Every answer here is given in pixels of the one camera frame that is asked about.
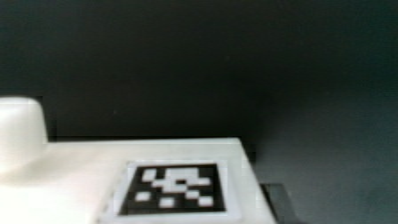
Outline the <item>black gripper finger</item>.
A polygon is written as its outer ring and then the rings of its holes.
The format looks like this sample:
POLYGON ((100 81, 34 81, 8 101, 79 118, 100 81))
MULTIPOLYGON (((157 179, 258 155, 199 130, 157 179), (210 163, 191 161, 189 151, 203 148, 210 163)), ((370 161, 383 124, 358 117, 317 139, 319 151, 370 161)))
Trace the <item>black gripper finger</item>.
POLYGON ((262 190, 278 224, 297 224, 295 210, 285 186, 281 184, 262 184, 262 190))

